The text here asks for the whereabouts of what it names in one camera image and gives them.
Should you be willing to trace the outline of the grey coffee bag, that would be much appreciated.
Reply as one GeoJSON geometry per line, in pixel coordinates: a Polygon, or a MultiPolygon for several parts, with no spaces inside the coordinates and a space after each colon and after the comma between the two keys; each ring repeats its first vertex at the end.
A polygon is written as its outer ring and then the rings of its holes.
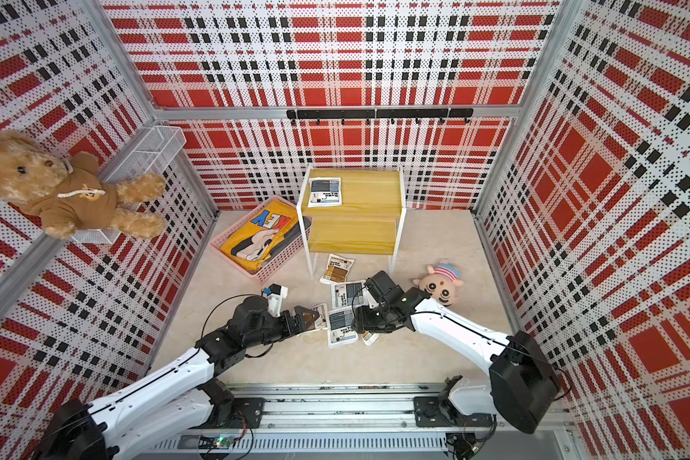
{"type": "Polygon", "coordinates": [[[334,310],[370,307],[372,298],[365,287],[365,281],[345,282],[331,285],[334,310]]]}
{"type": "Polygon", "coordinates": [[[335,207],[342,204],[340,177],[315,177],[309,180],[310,207],[335,207]]]}
{"type": "Polygon", "coordinates": [[[352,345],[360,339],[358,333],[352,328],[353,311],[351,309],[338,309],[328,312],[327,324],[327,339],[330,349],[352,345]]]}

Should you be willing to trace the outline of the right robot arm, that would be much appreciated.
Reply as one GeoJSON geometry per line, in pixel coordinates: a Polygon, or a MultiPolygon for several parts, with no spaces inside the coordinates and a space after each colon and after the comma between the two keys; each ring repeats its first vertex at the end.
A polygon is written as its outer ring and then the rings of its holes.
{"type": "Polygon", "coordinates": [[[347,307],[359,334],[407,329],[440,341],[483,372],[488,379],[483,385],[462,376],[446,383],[438,411],[454,425],[475,414],[498,415],[514,429],[532,434],[560,396],[560,368],[531,335],[483,327],[444,306],[430,291],[404,291],[384,271],[366,279],[347,307]]]}

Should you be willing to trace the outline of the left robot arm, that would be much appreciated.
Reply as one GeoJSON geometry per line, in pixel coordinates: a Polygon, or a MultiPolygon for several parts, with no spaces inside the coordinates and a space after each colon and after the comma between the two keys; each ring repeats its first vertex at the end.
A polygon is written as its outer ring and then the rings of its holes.
{"type": "Polygon", "coordinates": [[[297,306],[272,315],[268,299],[244,295],[225,325],[203,333],[172,363],[85,404],[73,399],[54,414],[31,459],[132,459],[156,443],[205,423],[234,397],[220,374],[248,349],[305,333],[317,310],[297,306]]]}

